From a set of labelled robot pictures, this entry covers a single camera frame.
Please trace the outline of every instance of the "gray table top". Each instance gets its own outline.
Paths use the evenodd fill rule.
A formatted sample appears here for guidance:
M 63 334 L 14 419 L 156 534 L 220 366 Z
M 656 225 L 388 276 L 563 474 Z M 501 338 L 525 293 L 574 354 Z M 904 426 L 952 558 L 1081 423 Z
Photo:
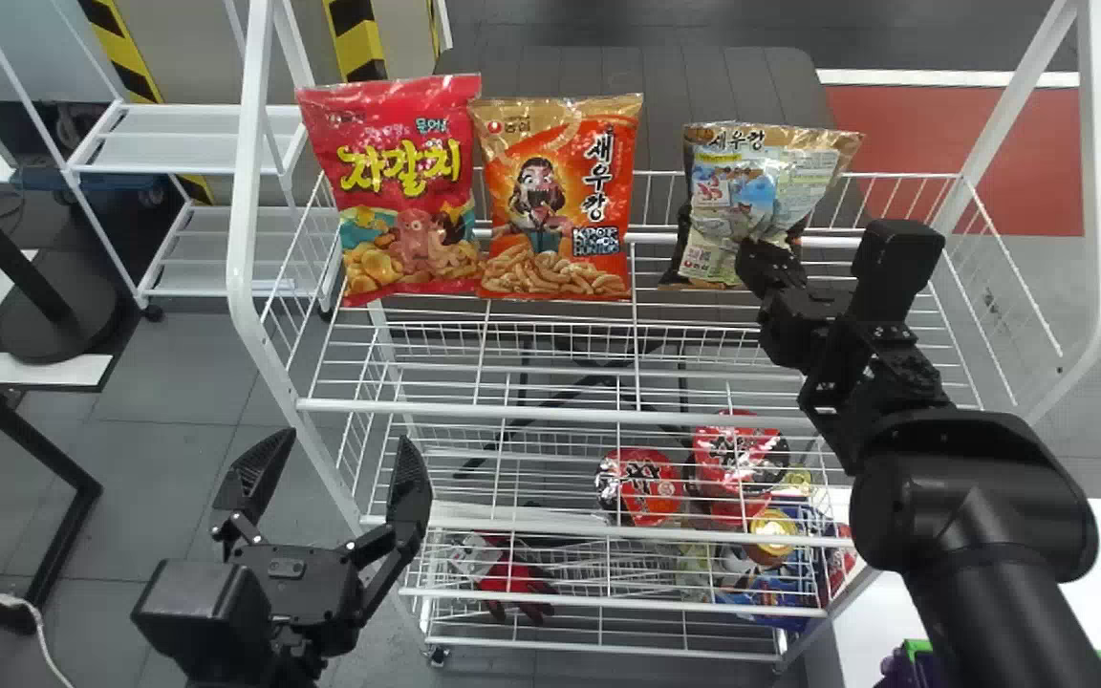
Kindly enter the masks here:
M 471 45 L 442 54 L 436 73 L 481 73 L 490 97 L 641 91 L 637 170 L 680 170 L 690 121 L 835 125 L 814 63 L 795 47 Z

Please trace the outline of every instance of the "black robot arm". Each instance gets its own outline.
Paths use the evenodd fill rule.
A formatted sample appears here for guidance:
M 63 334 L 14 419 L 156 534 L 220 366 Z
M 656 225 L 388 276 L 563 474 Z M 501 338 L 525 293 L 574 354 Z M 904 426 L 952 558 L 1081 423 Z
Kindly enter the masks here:
M 193 687 L 312 687 L 327 658 L 350 653 L 427 534 L 432 484 L 423 457 L 397 440 L 384 525 L 334 548 L 266 540 L 258 521 L 294 445 L 280 430 L 232 462 L 211 526 L 224 563 L 165 559 L 131 620 Z M 364 580 L 362 570 L 379 561 Z
M 952 684 L 1101 688 L 1057 585 L 1098 553 L 1082 489 L 1021 418 L 956 408 L 906 326 L 944 248 L 920 222 L 870 222 L 851 293 L 765 244 L 743 244 L 738 271 L 761 347 L 807 375 L 798 405 L 855 478 L 858 552 L 903 576 Z

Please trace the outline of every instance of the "metal frame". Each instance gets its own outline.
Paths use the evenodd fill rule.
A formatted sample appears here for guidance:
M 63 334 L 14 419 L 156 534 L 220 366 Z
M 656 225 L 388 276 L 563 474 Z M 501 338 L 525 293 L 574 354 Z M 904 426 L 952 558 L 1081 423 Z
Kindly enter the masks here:
M 318 256 L 314 242 L 312 260 L 303 256 L 302 261 L 281 265 L 261 317 L 253 301 L 259 171 L 270 143 L 262 127 L 271 58 L 271 35 L 265 28 L 274 11 L 274 0 L 250 0 L 236 195 L 228 239 L 228 305 L 262 379 L 274 393 L 284 418 L 297 428 L 315 470 L 351 527 L 383 517 L 375 509 L 375 495 L 383 493 L 392 470 L 386 462 L 390 441 L 404 432 L 418 438 L 438 500 L 433 504 L 428 546 L 410 567 L 406 583 L 399 590 L 410 601 L 405 619 L 412 630 L 428 643 L 439 644 L 724 658 L 740 655 L 755 662 L 775 662 L 780 669 L 794 662 L 818 631 L 868 587 L 875 576 L 872 569 L 851 571 L 843 588 L 831 591 L 836 593 L 829 596 L 826 610 L 733 607 L 656 598 L 647 585 L 643 591 L 636 585 L 633 596 L 615 593 L 611 568 L 611 563 L 618 561 L 615 553 L 633 544 L 655 547 L 667 539 L 798 547 L 850 546 L 850 539 L 699 528 L 667 531 L 623 525 L 621 518 L 607 523 L 591 513 L 598 509 L 590 505 L 590 490 L 577 480 L 580 471 L 558 468 L 567 462 L 596 461 L 603 447 L 656 446 L 664 441 L 665 447 L 673 448 L 677 440 L 674 428 L 711 425 L 717 409 L 752 406 L 760 411 L 759 416 L 730 417 L 727 423 L 776 426 L 794 440 L 814 439 L 807 419 L 792 408 L 791 393 L 782 395 L 772 385 L 798 386 L 800 376 L 773 371 L 767 361 L 760 361 L 757 330 L 750 326 L 756 306 L 750 304 L 749 297 L 739 301 L 734 293 L 718 293 L 720 304 L 702 304 L 693 301 L 689 293 L 674 296 L 648 286 L 650 275 L 663 270 L 667 261 L 656 248 L 676 241 L 671 218 L 673 208 L 685 196 L 677 183 L 682 174 L 637 171 L 633 222 L 628 232 L 634 292 L 626 304 L 589 304 L 582 308 L 569 302 L 549 302 L 528 308 L 505 301 L 478 301 L 470 295 L 392 296 L 384 305 L 373 302 L 367 308 L 337 308 L 323 339 L 314 341 L 315 337 L 307 332 L 308 314 L 328 292 L 324 286 L 329 275 L 337 274 L 336 244 L 328 254 Z M 1048 326 L 979 199 L 978 186 L 1043 65 L 1075 18 L 1082 26 L 1084 234 L 1097 252 L 1098 310 L 1091 336 L 1071 347 L 1058 341 Z M 279 35 L 283 40 L 283 26 Z M 275 156 L 274 145 L 270 149 Z M 960 405 L 1015 411 L 1037 422 L 1101 356 L 1101 0 L 1057 1 L 960 173 L 849 174 L 838 196 L 833 212 L 827 210 L 829 217 L 813 218 L 804 239 L 805 247 L 816 251 L 808 260 L 813 277 L 851 279 L 843 267 L 851 261 L 860 228 L 869 217 L 891 214 L 922 219 L 949 232 L 951 240 L 942 266 L 913 308 L 914 317 L 930 319 L 914 323 L 914 330 L 931 338 L 924 340 L 925 349 L 944 371 L 947 391 Z M 483 204 L 480 215 L 486 217 L 486 193 L 481 187 L 476 198 Z M 303 241 L 325 236 L 312 212 L 315 208 L 333 208 L 324 177 L 310 193 L 306 212 L 297 219 L 288 256 L 296 254 L 294 249 L 305 251 Z M 486 239 L 489 231 L 486 222 L 480 223 L 478 234 Z M 296 287 L 310 282 L 319 287 L 312 292 Z M 733 318 L 745 319 L 735 323 Z M 564 337 L 576 341 L 580 350 L 560 347 L 558 341 Z M 593 361 L 593 365 L 581 365 L 576 359 Z M 303 365 L 301 361 L 315 365 Z M 297 369 L 302 367 L 310 370 L 312 378 L 297 382 Z M 1048 369 L 1062 372 L 1048 375 Z M 546 382 L 534 382 L 538 375 Z M 678 396 L 682 387 L 667 380 L 689 380 L 694 386 L 689 397 Z M 746 382 L 755 386 L 742 387 Z M 320 440 L 312 414 L 346 418 L 337 454 Z M 465 458 L 478 456 L 490 463 L 466 481 L 454 478 Z M 817 446 L 808 457 L 817 460 L 809 470 L 820 484 L 820 493 L 829 495 L 827 473 L 836 470 L 829 462 L 833 454 Z M 559 502 L 531 504 L 532 500 Z M 831 513 L 843 517 L 840 510 Z M 547 597 L 473 590 L 464 580 L 455 580 L 437 559 L 436 544 L 455 528 L 506 534 L 509 546 L 514 546 L 521 534 L 586 539 L 595 544 L 595 558 L 609 561 L 604 585 L 596 588 L 596 593 L 577 591 L 571 597 L 562 589 L 559 596 Z M 621 563 L 630 565 L 630 559 Z M 657 570 L 652 565 L 643 566 L 637 578 L 647 580 L 653 576 L 655 580 Z M 600 579 L 593 582 L 600 585 Z M 584 641 L 554 641 L 525 635 L 527 627 L 515 620 L 519 614 L 514 614 L 511 627 L 472 624 L 470 620 L 481 610 L 476 609 L 481 600 L 545 601 L 563 605 L 565 614 L 593 611 L 598 626 L 596 633 L 581 631 Z M 792 641 L 783 632 L 773 633 L 767 652 L 729 653 L 690 644 L 687 614 L 751 611 L 804 614 L 817 621 Z M 680 636 L 682 646 L 666 648 L 656 644 L 665 641 L 663 636 L 648 644 L 608 641 L 617 631 L 607 624 L 615 622 L 615 614 L 626 612 L 680 614 L 682 633 L 676 637 Z M 456 635 L 458 631 L 465 635 Z
M 37 461 L 42 462 L 48 470 L 54 471 L 75 489 L 75 495 L 70 498 L 70 504 L 66 506 L 66 514 L 62 515 L 62 522 L 57 525 L 54 538 L 50 540 L 45 554 L 40 559 L 32 581 L 28 583 L 28 591 L 23 598 L 28 602 L 43 607 L 48 599 L 50 591 L 57 583 L 58 576 L 62 575 L 62 567 L 66 565 L 66 559 L 75 548 L 75 543 L 84 521 L 91 513 L 91 506 L 99 500 L 103 488 L 91 478 L 88 471 L 79 467 L 77 462 L 58 449 L 53 441 L 40 434 L 32 424 L 19 416 L 0 393 L 0 430 L 18 441 Z M 0 624 L 8 626 L 17 633 L 32 632 L 32 618 L 28 610 L 14 609 L 0 604 Z
M 175 178 L 176 174 L 200 174 L 200 175 L 230 175 L 236 170 L 236 136 L 239 134 L 239 105 L 135 105 L 128 103 L 122 92 L 115 86 L 112 79 L 101 68 L 96 61 L 91 47 L 84 43 L 83 36 L 76 31 L 66 12 L 58 8 L 54 0 L 48 0 L 53 12 L 62 19 L 62 22 L 69 30 L 70 39 L 84 52 L 88 62 L 95 67 L 101 81 L 105 83 L 106 92 L 109 95 L 110 103 L 105 113 L 92 125 L 91 131 L 84 136 L 83 142 L 70 153 L 69 157 L 62 155 L 57 149 L 54 136 L 50 134 L 44 122 L 36 112 L 35 106 L 23 84 L 19 81 L 17 70 L 11 66 L 8 56 L 0 45 L 0 66 L 8 77 L 11 87 L 21 105 L 25 107 L 28 119 L 39 132 L 45 143 L 50 155 L 54 159 L 57 170 L 62 174 L 62 179 L 66 183 L 70 193 L 74 193 L 79 209 L 83 209 L 84 217 L 91 225 L 91 230 L 96 232 L 101 247 L 108 254 L 113 270 L 117 271 L 122 283 L 130 292 L 131 299 L 139 308 L 146 308 L 154 296 L 166 297 L 197 297 L 197 296 L 227 296 L 227 287 L 219 287 L 218 280 L 212 286 L 163 286 L 162 277 L 167 269 L 183 271 L 184 274 L 199 274 L 199 271 L 222 270 L 226 263 L 227 249 L 219 252 L 218 256 L 206 256 L 197 254 L 189 256 L 181 252 L 183 244 L 183 229 L 192 218 L 192 215 L 205 214 L 208 217 L 218 217 L 214 209 L 195 205 L 189 199 L 185 188 Z M 228 22 L 236 30 L 237 43 L 243 56 L 243 39 L 240 34 L 240 21 L 236 15 L 233 0 L 224 0 L 224 9 L 228 14 Z M 312 84 L 312 67 L 308 64 L 308 56 L 303 51 L 301 35 L 297 26 L 294 25 L 293 13 L 290 8 L 283 12 L 283 18 L 276 21 L 287 26 L 285 34 L 292 36 L 292 42 L 284 44 L 284 52 L 288 69 L 292 70 L 293 80 L 297 86 Z M 279 144 L 283 143 L 283 153 L 276 154 L 272 161 L 266 162 L 260 168 L 263 174 L 273 175 L 279 178 L 280 187 L 283 188 L 286 199 L 285 210 L 293 217 L 298 212 L 298 205 L 293 196 L 293 166 L 301 156 L 307 139 L 307 131 L 301 122 L 301 113 L 294 105 L 273 105 L 270 109 L 270 118 L 265 121 L 266 139 L 272 148 L 279 151 Z M 137 127 L 137 120 L 143 120 L 144 125 Z M 275 122 L 287 122 L 290 127 L 281 134 L 276 135 L 272 131 Z M 156 149 L 161 149 L 162 143 L 170 143 L 170 151 L 178 153 L 172 160 L 164 160 L 157 155 Z M 210 155 L 211 149 L 218 149 L 218 155 Z M 218 162 L 208 161 L 201 155 L 218 157 Z M 112 161 L 101 160 L 106 155 L 116 155 Z M 156 174 L 167 175 L 172 182 L 172 187 L 181 195 L 184 204 L 181 206 L 176 218 L 171 223 L 161 247 L 156 250 L 155 258 L 143 272 L 139 282 L 130 277 L 117 250 L 110 243 L 108 232 L 105 231 L 103 223 L 97 217 L 95 209 L 84 195 L 79 186 L 79 176 L 84 173 L 95 174 Z M 228 227 L 224 222 L 218 232 L 222 242 L 227 243 Z M 265 293 L 266 285 L 259 284 L 258 293 Z

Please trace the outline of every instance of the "wheel caster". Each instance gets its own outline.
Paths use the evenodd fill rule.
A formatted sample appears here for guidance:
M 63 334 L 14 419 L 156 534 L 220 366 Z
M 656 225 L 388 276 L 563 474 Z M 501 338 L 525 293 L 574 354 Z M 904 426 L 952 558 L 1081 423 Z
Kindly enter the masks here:
M 162 204 L 164 204 L 164 187 L 160 184 L 139 190 L 139 205 L 144 209 L 159 208 Z
M 453 654 L 453 649 L 446 648 L 445 645 L 432 645 L 430 648 L 424 649 L 424 657 L 427 657 L 427 663 L 434 669 L 443 669 L 445 663 L 449 662 L 449 655 Z

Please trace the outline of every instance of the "white cable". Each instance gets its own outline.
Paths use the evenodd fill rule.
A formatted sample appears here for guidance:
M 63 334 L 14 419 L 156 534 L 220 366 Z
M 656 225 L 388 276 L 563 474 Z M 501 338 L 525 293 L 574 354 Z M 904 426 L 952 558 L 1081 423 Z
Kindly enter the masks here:
M 40 653 L 45 656 L 45 663 L 48 665 L 48 670 L 52 670 L 54 673 L 54 676 L 57 676 L 58 682 L 65 685 L 66 688 L 75 688 L 75 685 L 69 682 L 69 679 L 66 678 L 66 675 L 62 674 L 62 670 L 57 669 L 57 665 L 55 665 L 54 658 L 52 656 L 48 656 L 48 644 L 45 643 L 45 624 L 42 621 L 42 619 L 40 619 L 40 610 L 36 609 L 36 607 L 32 604 L 32 602 L 26 600 L 19 600 L 19 603 L 28 607 L 28 611 L 30 611 L 30 613 L 32 614 L 33 621 L 36 622 L 36 641 L 40 641 Z

